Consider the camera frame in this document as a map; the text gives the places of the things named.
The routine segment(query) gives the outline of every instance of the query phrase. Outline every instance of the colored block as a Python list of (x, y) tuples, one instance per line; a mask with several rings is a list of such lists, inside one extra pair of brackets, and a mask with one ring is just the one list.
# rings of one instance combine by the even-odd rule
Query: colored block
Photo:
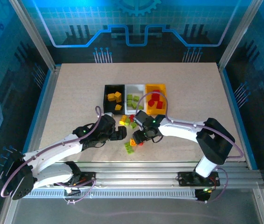
[(134, 139), (130, 139), (130, 146), (137, 146), (136, 142)]
[(125, 148), (126, 148), (128, 154), (134, 153), (132, 146), (130, 146), (130, 142), (125, 143)]
[(138, 102), (139, 101), (139, 96), (134, 96), (133, 97), (133, 101)]
[(137, 103), (132, 101), (132, 107), (133, 107), (133, 109), (136, 109)]
[(158, 101), (157, 102), (157, 109), (162, 109), (162, 106), (163, 106), (163, 102), (162, 101)]
[(130, 126), (131, 126), (132, 129), (134, 129), (134, 128), (137, 127), (137, 124), (136, 124), (135, 122), (131, 122), (131, 123), (130, 123)]
[(116, 93), (114, 94), (114, 97), (115, 97), (115, 99), (122, 98), (122, 94), (121, 94), (120, 92), (116, 92)]
[(120, 125), (125, 125), (125, 120), (127, 119), (127, 116), (126, 115), (123, 115), (122, 117), (121, 117), (121, 120), (119, 121), (119, 124)]
[(129, 99), (130, 99), (130, 100), (133, 100), (133, 95), (132, 95), (132, 94), (128, 94), (128, 95), (127, 95), (127, 100), (129, 100)]
[(130, 119), (129, 118), (126, 118), (126, 120), (125, 120), (125, 125), (129, 125), (130, 124)]
[(131, 114), (130, 117), (129, 117), (129, 119), (130, 119), (131, 122), (133, 122), (133, 118), (134, 118), (134, 115)]
[(147, 102), (147, 104), (148, 104), (150, 107), (152, 107), (152, 106), (154, 106), (155, 101), (153, 101), (153, 100), (151, 99), (151, 100), (149, 100), (149, 102)]
[(108, 94), (107, 99), (108, 101), (114, 101), (115, 100), (114, 93)]
[(129, 99), (129, 100), (127, 101), (127, 106), (132, 106), (132, 100), (131, 100), (131, 99)]
[(119, 111), (121, 108), (122, 108), (122, 106), (119, 105), (119, 104), (117, 104), (117, 105), (115, 106), (115, 110), (116, 110), (116, 111)]

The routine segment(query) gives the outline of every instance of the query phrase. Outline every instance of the wooden table surface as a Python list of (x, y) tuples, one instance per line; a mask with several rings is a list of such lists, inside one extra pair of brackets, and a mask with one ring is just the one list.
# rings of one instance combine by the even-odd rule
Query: wooden table surface
[[(242, 147), (215, 63), (62, 64), (40, 147), (61, 140), (78, 126), (94, 123), (95, 106), (103, 108), (104, 85), (146, 83), (166, 85), (170, 117), (187, 121), (215, 118)], [(120, 117), (115, 117), (117, 125)], [(146, 142), (128, 155), (124, 143), (135, 130), (128, 127), (126, 139), (109, 141), (102, 148), (89, 148), (65, 160), (199, 161), (203, 157), (197, 143), (176, 137), (164, 137), (157, 144)], [(238, 152), (232, 148), (229, 155)]]

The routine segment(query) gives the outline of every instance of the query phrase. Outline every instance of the cable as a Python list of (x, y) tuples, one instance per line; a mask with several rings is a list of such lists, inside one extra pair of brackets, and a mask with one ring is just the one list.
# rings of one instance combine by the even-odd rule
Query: cable
[(172, 124), (183, 125), (183, 126), (186, 126), (186, 127), (204, 128), (204, 129), (207, 129), (207, 130), (209, 130), (209, 131), (212, 131), (212, 132), (215, 133), (215, 134), (218, 134), (219, 136), (221, 136), (222, 138), (224, 138), (226, 141), (228, 141), (233, 147), (235, 147), (236, 150), (237, 150), (237, 151), (239, 152), (239, 154), (240, 154), (240, 155), (238, 155), (238, 156), (229, 156), (229, 157), (227, 157), (227, 159), (240, 159), (240, 158), (242, 158), (242, 157), (244, 156), (243, 151), (240, 149), (240, 147), (239, 147), (236, 143), (234, 143), (229, 137), (227, 137), (226, 135), (222, 134), (221, 132), (219, 132), (219, 131), (217, 131), (217, 130), (211, 128), (211, 127), (208, 127), (208, 126), (197, 125), (197, 124), (189, 124), (189, 123), (185, 123), (185, 122), (178, 122), (178, 121), (173, 121), (172, 119), (170, 119), (170, 118), (168, 117), (168, 115), (167, 115), (167, 113), (168, 113), (168, 100), (167, 100), (166, 96), (165, 96), (163, 93), (161, 93), (161, 92), (153, 91), (153, 92), (149, 92), (149, 93), (143, 95), (143, 96), (139, 99), (139, 101), (138, 101), (138, 103), (137, 103), (137, 107), (136, 107), (136, 112), (135, 112), (135, 114), (137, 114), (139, 104), (140, 104), (140, 102), (143, 100), (143, 98), (146, 97), (146, 96), (148, 96), (148, 95), (150, 95), (150, 94), (153, 94), (153, 93), (158, 93), (159, 95), (161, 95), (161, 96), (163, 96), (163, 97), (165, 98), (165, 100), (166, 100), (165, 118), (166, 118), (169, 122), (171, 122)]
[(85, 194), (83, 197), (81, 197), (81, 198), (79, 198), (79, 199), (77, 199), (77, 200), (75, 200), (75, 201), (73, 200), (72, 202), (71, 202), (70, 200), (66, 200), (65, 198), (63, 198), (63, 199), (64, 199), (68, 204), (69, 204), (69, 203), (71, 203), (71, 204), (75, 204), (75, 203), (77, 203), (77, 202), (83, 200), (87, 195), (89, 195), (89, 193), (91, 192), (91, 190), (93, 190), (94, 186), (96, 185), (96, 180), (91, 180), (90, 182), (93, 182), (93, 185), (90, 187), (89, 191), (86, 192), (86, 194)]
[(38, 156), (40, 156), (41, 154), (57, 147), (57, 146), (60, 146), (60, 145), (63, 145), (63, 144), (68, 144), (68, 143), (71, 143), (71, 142), (75, 142), (75, 141), (80, 141), (82, 139), (85, 139), (87, 138), (88, 136), (90, 136), (94, 131), (95, 129), (98, 127), (99, 125), (99, 122), (101, 120), (101, 117), (102, 117), (102, 109), (99, 107), (99, 106), (96, 106), (95, 107), (95, 111), (96, 111), (96, 114), (98, 115), (98, 120), (95, 124), (95, 126), (93, 127), (93, 129), (91, 129), (91, 131), (89, 133), (87, 133), (86, 135), (80, 137), (80, 138), (77, 138), (77, 139), (73, 139), (73, 140), (69, 140), (69, 141), (65, 141), (65, 142), (60, 142), (60, 143), (57, 143), (55, 145), (52, 145), (52, 146), (49, 146), (48, 148), (40, 151), (39, 153), (37, 153), (36, 155), (32, 156), (31, 158), (29, 158), (28, 160), (26, 160), (24, 163), (22, 163), (10, 176), (9, 178), (7, 179), (7, 181), (5, 182), (5, 184), (3, 185), (2, 189), (1, 189), (1, 192), (0, 192), (0, 195), (2, 197), (8, 197), (8, 195), (5, 195), (5, 191), (6, 191), (6, 188), (8, 186), (8, 184), (11, 182), (11, 180), (16, 176), (16, 174), (25, 166), (27, 165), (28, 163), (30, 163), (32, 160), (36, 159)]

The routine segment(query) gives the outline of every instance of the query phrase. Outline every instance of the purple cable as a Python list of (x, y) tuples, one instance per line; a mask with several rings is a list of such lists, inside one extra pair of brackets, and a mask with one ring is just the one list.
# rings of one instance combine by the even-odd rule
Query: purple cable
[(143, 96), (139, 99), (139, 101), (138, 101), (138, 103), (137, 103), (137, 107), (136, 107), (136, 112), (135, 112), (135, 114), (137, 114), (139, 104), (140, 104), (140, 102), (143, 100), (143, 98), (146, 97), (147, 95), (152, 94), (152, 93), (158, 93), (159, 95), (161, 95), (161, 96), (163, 96), (163, 97), (165, 98), (165, 100), (166, 100), (166, 105), (165, 105), (165, 107), (166, 107), (166, 110), (165, 110), (165, 118), (166, 118), (168, 121), (170, 121), (172, 124), (177, 124), (177, 125), (180, 124), (180, 125), (184, 125), (184, 126), (186, 126), (186, 127), (195, 127), (195, 128), (198, 127), (198, 128), (204, 128), (204, 129), (207, 129), (207, 130), (209, 130), (209, 131), (212, 131), (212, 132), (214, 132), (215, 134), (218, 134), (219, 136), (221, 136), (222, 138), (224, 138), (226, 141), (228, 141), (232, 146), (234, 146), (234, 147), (236, 148), (236, 150), (237, 150), (237, 151), (239, 152), (239, 154), (240, 154), (240, 155), (237, 155), (237, 156), (228, 156), (227, 159), (240, 159), (240, 158), (242, 158), (242, 157), (244, 156), (242, 150), (240, 149), (240, 147), (239, 147), (236, 143), (234, 143), (234, 142), (233, 142), (229, 137), (227, 137), (226, 135), (222, 134), (221, 132), (219, 132), (219, 131), (217, 131), (217, 130), (211, 128), (211, 127), (207, 127), (207, 126), (204, 126), (204, 125), (196, 125), (196, 126), (194, 126), (193, 124), (189, 124), (189, 123), (185, 123), (185, 122), (173, 121), (173, 120), (169, 119), (169, 117), (168, 117), (168, 115), (167, 115), (167, 113), (168, 113), (168, 100), (167, 100), (166, 96), (165, 96), (163, 93), (161, 93), (161, 92), (153, 91), (153, 92), (149, 92), (149, 93), (143, 95)]
[(71, 202), (70, 200), (66, 200), (65, 198), (63, 198), (63, 199), (64, 199), (67, 203), (72, 203), (72, 204), (75, 204), (76, 202), (79, 202), (79, 201), (83, 200), (87, 195), (89, 195), (89, 193), (91, 192), (91, 190), (93, 190), (94, 186), (96, 185), (96, 180), (91, 180), (91, 181), (87, 181), (87, 182), (93, 182), (93, 185), (90, 187), (89, 191), (86, 192), (86, 194), (85, 194), (83, 197), (77, 199), (76, 201), (72, 201), (72, 202)]
[(101, 117), (102, 117), (102, 109), (99, 107), (99, 106), (96, 106), (95, 107), (95, 111), (96, 111), (96, 113), (97, 113), (97, 115), (99, 116), (99, 118), (98, 118), (98, 120), (97, 120), (97, 122), (96, 122), (96, 124), (95, 124), (95, 126), (94, 126), (94, 128), (93, 129), (91, 129), (91, 131), (89, 132), (89, 133), (87, 133), (86, 135), (84, 135), (84, 136), (82, 136), (82, 137), (80, 137), (80, 138), (77, 138), (77, 139), (73, 139), (73, 140), (69, 140), (69, 141), (65, 141), (65, 142), (61, 142), (61, 143), (57, 143), (57, 144), (55, 144), (55, 145), (53, 145), (53, 146), (49, 146), (48, 148), (46, 148), (46, 149), (44, 149), (44, 150), (42, 150), (42, 151), (40, 151), (39, 153), (37, 153), (36, 155), (34, 155), (33, 157), (31, 157), (31, 158), (29, 158), (27, 161), (25, 161), (23, 164), (21, 164), (11, 175), (10, 175), (10, 177), (7, 179), (7, 181), (5, 182), (5, 184), (3, 185), (3, 187), (2, 187), (2, 189), (1, 189), (1, 192), (0, 192), (0, 195), (2, 196), (2, 197), (8, 197), (9, 196), (9, 194), (8, 195), (5, 195), (5, 190), (6, 190), (6, 188), (7, 188), (7, 186), (8, 186), (8, 184), (11, 182), (11, 180), (16, 176), (16, 174), (25, 166), (25, 165), (27, 165), (29, 162), (31, 162), (32, 160), (34, 160), (34, 159), (36, 159), (38, 156), (40, 156), (41, 154), (43, 154), (43, 153), (45, 153), (45, 152), (47, 152), (47, 151), (49, 151), (49, 150), (51, 150), (51, 149), (53, 149), (53, 148), (55, 148), (55, 147), (57, 147), (57, 146), (60, 146), (60, 145), (62, 145), (62, 144), (68, 144), (68, 143), (71, 143), (71, 142), (74, 142), (74, 141), (80, 141), (80, 140), (82, 140), (82, 139), (85, 139), (85, 138), (87, 138), (89, 135), (91, 135), (94, 131), (95, 131), (95, 129), (98, 127), (98, 125), (99, 125), (99, 122), (100, 122), (100, 120), (101, 120)]

